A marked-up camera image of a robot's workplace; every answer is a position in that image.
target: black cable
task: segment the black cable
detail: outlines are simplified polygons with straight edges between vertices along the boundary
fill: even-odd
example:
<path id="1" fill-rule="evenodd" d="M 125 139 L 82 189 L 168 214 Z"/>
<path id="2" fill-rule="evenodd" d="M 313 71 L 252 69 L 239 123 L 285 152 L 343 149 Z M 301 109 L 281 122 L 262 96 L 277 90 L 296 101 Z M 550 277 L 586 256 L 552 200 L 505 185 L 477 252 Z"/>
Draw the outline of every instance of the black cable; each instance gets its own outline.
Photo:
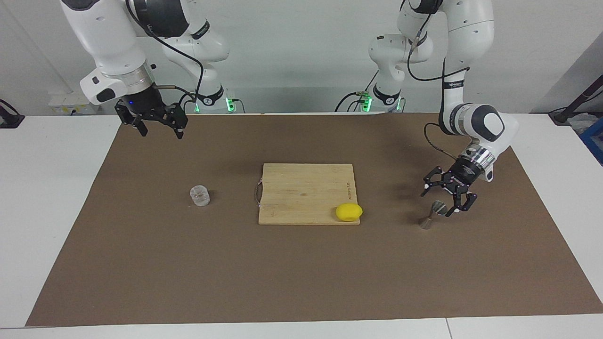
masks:
<path id="1" fill-rule="evenodd" d="M 379 70 L 377 70 L 377 72 L 375 72 L 375 75 L 373 75 L 373 78 L 371 79 L 371 81 L 368 82 L 367 87 L 364 89 L 364 92 L 368 91 L 368 88 L 371 87 L 371 84 L 373 83 L 373 81 L 375 81 L 375 78 L 377 77 L 377 74 L 379 74 Z M 354 107 L 354 112 L 358 109 L 358 104 L 356 104 L 356 107 Z"/>
<path id="2" fill-rule="evenodd" d="M 402 112 L 404 113 L 404 109 L 406 108 L 406 98 L 400 98 L 400 100 L 404 100 L 404 106 L 402 106 Z"/>
<path id="3" fill-rule="evenodd" d="M 354 95 L 358 95 L 358 94 L 356 94 L 356 92 L 352 92 L 352 93 L 349 93 L 349 94 L 347 94 L 346 96 L 344 96 L 344 97 L 343 97 L 343 99 L 341 99 L 341 101 L 340 101 L 340 102 L 337 104 L 337 107 L 335 108 L 335 112 L 337 112 L 337 111 L 339 110 L 339 107 L 340 107 L 340 106 L 343 104 L 343 102 L 344 102 L 344 101 L 345 101 L 347 98 L 352 97 L 352 96 L 354 96 Z"/>
<path id="4" fill-rule="evenodd" d="M 591 101 L 591 100 L 594 100 L 596 97 L 600 96 L 602 93 L 603 93 L 603 90 L 602 90 L 602 91 L 600 91 L 599 93 L 597 93 L 596 95 L 594 95 L 594 96 L 592 96 L 592 97 L 588 98 L 587 100 L 584 100 L 584 102 L 583 102 L 582 104 L 580 104 L 580 105 L 582 106 L 583 104 L 588 103 L 588 102 L 589 102 L 589 101 Z M 564 109 L 566 109 L 566 108 L 568 108 L 568 107 L 569 107 L 569 106 L 566 106 L 566 107 L 561 107 L 561 108 L 558 108 L 558 109 L 554 109 L 554 110 L 550 111 L 550 112 L 549 112 L 549 113 L 547 113 L 547 114 L 555 113 L 555 112 L 557 112 L 558 110 L 564 110 Z"/>
<path id="5" fill-rule="evenodd" d="M 429 140 L 429 136 L 427 136 L 427 126 L 429 125 L 433 125 L 433 126 L 437 126 L 438 128 L 440 127 L 440 125 L 438 124 L 434 124 L 433 122 L 428 122 L 427 124 L 425 124 L 425 126 L 423 127 L 423 134 L 425 135 L 425 139 L 427 140 L 427 142 L 429 143 L 429 145 L 431 145 L 431 147 L 433 147 L 434 149 L 436 149 L 437 151 L 440 151 L 442 153 L 444 153 L 445 155 L 453 158 L 456 160 L 456 157 L 453 156 L 452 154 L 442 150 L 440 147 L 437 147 L 436 145 L 434 145 L 433 142 L 431 142 L 431 140 Z"/>
<path id="6" fill-rule="evenodd" d="M 184 110 L 184 109 L 186 108 L 186 104 L 187 104 L 187 103 L 194 103 L 194 102 L 196 102 L 196 101 L 197 101 L 197 98 L 199 97 L 199 89 L 201 88 L 201 81 L 203 80 L 203 73 L 205 73 L 205 69 L 203 68 L 203 64 L 202 64 L 202 63 L 201 63 L 199 60 L 197 60 L 197 59 L 195 59 L 195 58 L 191 57 L 190 55 L 188 55 L 188 54 L 186 54 L 186 53 L 184 53 L 184 52 L 179 51 L 177 48 L 174 48 L 174 47 L 170 46 L 168 43 L 166 43 L 166 42 L 164 42 L 163 40 L 161 40 L 161 39 L 160 39 L 160 38 L 159 38 L 159 37 L 158 37 L 158 36 L 157 36 L 155 33 L 153 33 L 151 30 L 149 30 L 147 27 L 145 27 L 144 25 L 142 25 L 142 23 L 141 23 L 141 22 L 138 20 L 138 18 L 137 18 L 137 17 L 134 15 L 134 12 L 132 11 L 132 7 L 131 7 L 131 5 L 130 5 L 130 0 L 126 0 L 126 2 L 125 2 L 125 6 L 127 7 L 128 12 L 129 12 L 130 16 L 132 17 L 132 19 L 134 20 L 134 22 L 135 22 L 136 24 L 138 24 L 138 25 L 139 25 L 139 26 L 142 28 L 142 30 L 143 30 L 143 31 L 144 31 L 144 32 L 145 32 L 145 33 L 146 33 L 148 36 L 152 37 L 152 38 L 153 38 L 153 39 L 155 39 L 157 42 L 159 42 L 159 43 L 160 43 L 160 44 L 162 44 L 163 46 L 166 46 L 167 48 L 171 49 L 172 51 L 174 51 L 174 52 L 176 52 L 176 53 L 178 53 L 178 54 L 182 55 L 183 57 L 186 57 L 187 59 L 192 60 L 193 62 L 195 62 L 196 64 L 198 64 L 198 65 L 199 65 L 199 67 L 201 68 L 201 75 L 199 75 L 199 82 L 197 83 L 197 87 L 195 88 L 195 98 L 194 98 L 194 100 L 189 100 L 189 101 L 187 101 L 187 102 L 185 103 L 185 106 L 184 106 L 184 107 L 182 107 L 182 109 Z"/>
<path id="7" fill-rule="evenodd" d="M 183 94 L 182 97 L 180 97 L 180 100 L 178 100 L 178 106 L 182 107 L 182 102 L 185 100 L 186 97 L 188 97 L 188 94 Z"/>
<path id="8" fill-rule="evenodd" d="M 158 88 L 159 90 L 165 90 L 165 89 L 174 89 L 174 90 L 179 90 L 180 92 L 184 93 L 183 97 L 190 97 L 191 99 L 195 99 L 195 97 L 193 96 L 193 94 L 191 94 L 189 91 L 187 91 L 186 89 L 182 88 L 182 87 L 178 87 L 176 85 L 156 85 L 155 87 L 173 87 L 173 88 Z"/>
<path id="9" fill-rule="evenodd" d="M 247 112 L 245 111 L 245 104 L 243 103 L 243 100 L 241 100 L 241 99 L 232 99 L 232 101 L 233 101 L 233 102 L 235 102 L 235 101 L 240 102 L 240 103 L 241 103 L 241 106 L 243 107 L 243 113 L 247 113 Z"/>
<path id="10" fill-rule="evenodd" d="M 346 111 L 346 112 L 349 112 L 349 111 L 350 111 L 350 109 L 352 109 L 352 105 L 356 104 L 356 107 L 358 107 L 358 104 L 362 104 L 362 103 L 363 103 L 363 101 L 362 101 L 362 100 L 356 100 L 356 101 L 352 101 L 352 103 L 351 103 L 351 104 L 348 106 L 348 108 L 347 108 L 347 111 Z"/>
<path id="11" fill-rule="evenodd" d="M 421 26 L 421 28 L 417 32 L 417 37 L 421 36 L 421 33 L 423 32 L 423 29 L 425 28 L 425 25 L 427 25 L 427 23 L 429 22 L 430 18 L 431 18 L 431 14 L 427 15 L 427 19 L 425 19 L 425 22 L 423 23 L 423 25 Z M 415 48 L 412 48 L 412 46 L 411 46 L 411 50 L 408 53 L 408 59 L 406 59 L 406 68 L 408 69 L 408 74 L 410 74 L 411 77 L 413 79 L 417 80 L 417 81 L 435 81 L 435 80 L 440 80 L 440 79 L 444 79 L 446 77 L 450 77 L 451 75 L 455 75 L 455 74 L 458 74 L 460 72 L 468 71 L 469 69 L 471 69 L 471 67 L 465 67 L 463 69 L 459 69 L 456 72 L 452 72 L 452 73 L 446 74 L 446 75 L 441 75 L 441 76 L 435 77 L 435 78 L 427 78 L 427 79 L 418 78 L 411 71 L 411 56 L 412 56 L 412 53 L 414 52 L 414 50 L 415 50 Z"/>
<path id="12" fill-rule="evenodd" d="M 0 103 L 4 104 L 4 106 L 6 106 L 6 107 L 8 107 L 9 109 L 11 109 L 11 110 L 12 110 L 14 113 L 16 113 L 17 115 L 20 115 L 20 114 L 19 114 L 19 111 L 17 111 L 17 110 L 16 110 L 16 109 L 13 107 L 13 105 L 11 105 L 11 104 L 7 103 L 6 101 L 4 101 L 4 100 L 2 100 L 2 99 L 0 99 Z"/>

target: green indicator light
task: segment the green indicator light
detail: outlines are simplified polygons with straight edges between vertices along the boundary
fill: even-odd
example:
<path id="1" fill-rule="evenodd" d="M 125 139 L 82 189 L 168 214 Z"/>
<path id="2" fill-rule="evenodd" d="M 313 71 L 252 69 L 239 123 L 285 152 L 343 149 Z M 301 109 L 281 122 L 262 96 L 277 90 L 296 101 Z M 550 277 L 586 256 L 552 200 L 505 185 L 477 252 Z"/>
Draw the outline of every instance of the green indicator light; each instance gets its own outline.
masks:
<path id="1" fill-rule="evenodd" d="M 373 98 L 371 98 L 370 96 L 367 96 L 366 99 L 364 100 L 364 103 L 362 103 L 362 110 L 365 112 L 369 112 L 371 110 L 372 104 L 373 104 Z"/>
<path id="2" fill-rule="evenodd" d="M 231 99 L 226 98 L 226 106 L 228 107 L 228 111 L 230 112 L 234 112 L 236 107 L 235 104 L 233 104 Z"/>

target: wooden cutting board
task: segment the wooden cutting board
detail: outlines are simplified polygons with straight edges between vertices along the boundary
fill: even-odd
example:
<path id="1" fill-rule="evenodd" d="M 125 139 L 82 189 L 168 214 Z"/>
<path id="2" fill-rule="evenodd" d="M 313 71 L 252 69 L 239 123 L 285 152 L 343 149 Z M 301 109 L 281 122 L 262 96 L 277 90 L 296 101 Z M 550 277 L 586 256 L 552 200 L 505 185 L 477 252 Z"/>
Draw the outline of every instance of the wooden cutting board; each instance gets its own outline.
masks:
<path id="1" fill-rule="evenodd" d="M 265 163 L 260 225 L 360 225 L 335 209 L 358 203 L 352 164 Z"/>

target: metal jigger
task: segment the metal jigger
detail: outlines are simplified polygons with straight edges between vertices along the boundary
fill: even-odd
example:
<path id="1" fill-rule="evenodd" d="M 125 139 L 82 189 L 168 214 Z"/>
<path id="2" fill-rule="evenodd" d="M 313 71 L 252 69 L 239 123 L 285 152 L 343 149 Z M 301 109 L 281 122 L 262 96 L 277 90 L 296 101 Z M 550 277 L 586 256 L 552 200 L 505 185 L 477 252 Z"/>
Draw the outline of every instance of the metal jigger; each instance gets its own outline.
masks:
<path id="1" fill-rule="evenodd" d="M 431 228 L 431 223 L 433 222 L 435 215 L 443 216 L 443 215 L 446 215 L 446 213 L 448 213 L 448 207 L 446 206 L 446 204 L 443 203 L 442 201 L 436 200 L 431 205 L 431 210 L 429 211 L 429 215 L 427 217 L 424 217 L 423 219 L 419 220 L 418 224 L 419 224 L 419 226 L 421 226 L 422 229 L 428 230 Z"/>

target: white wall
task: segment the white wall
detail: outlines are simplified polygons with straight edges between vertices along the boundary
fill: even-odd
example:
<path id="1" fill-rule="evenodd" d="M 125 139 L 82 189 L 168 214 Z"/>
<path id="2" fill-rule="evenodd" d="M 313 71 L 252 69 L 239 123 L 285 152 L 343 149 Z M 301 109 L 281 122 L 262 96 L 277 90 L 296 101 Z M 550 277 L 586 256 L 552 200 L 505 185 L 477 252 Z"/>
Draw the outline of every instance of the white wall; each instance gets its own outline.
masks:
<path id="1" fill-rule="evenodd" d="M 59 6 L 59 0 L 0 0 L 18 18 L 50 64 L 77 89 L 93 68 Z M 330 111 L 352 89 L 364 89 L 376 67 L 368 58 L 372 37 L 396 33 L 399 1 L 205 0 L 212 27 L 232 45 L 228 60 L 216 64 L 223 83 L 245 101 L 248 111 Z M 504 112 L 530 112 L 603 31 L 603 3 L 597 0 L 493 0 L 496 39 L 467 76 L 466 98 L 490 103 Z M 3 41 L 5 23 L 0 22 Z M 422 76 L 439 75 L 446 49 L 443 14 L 429 28 L 437 44 L 432 60 L 415 67 Z M 140 38 L 158 83 L 192 82 L 170 64 L 150 38 Z M 44 100 L 30 101 L 40 72 L 31 61 L 5 58 L 1 45 L 0 92 L 30 114 L 49 113 Z M 45 92 L 37 91 L 39 97 Z M 407 111 L 439 109 L 439 84 L 407 80 Z M 167 101 L 177 97 L 167 95 Z"/>
<path id="2" fill-rule="evenodd" d="M 549 112 L 566 107 L 603 74 L 603 33 L 573 64 L 534 108 L 533 112 Z M 603 112 L 603 95 L 583 104 L 577 112 Z"/>
<path id="3" fill-rule="evenodd" d="M 0 98 L 25 115 L 47 111 L 48 93 L 71 88 L 0 1 Z"/>

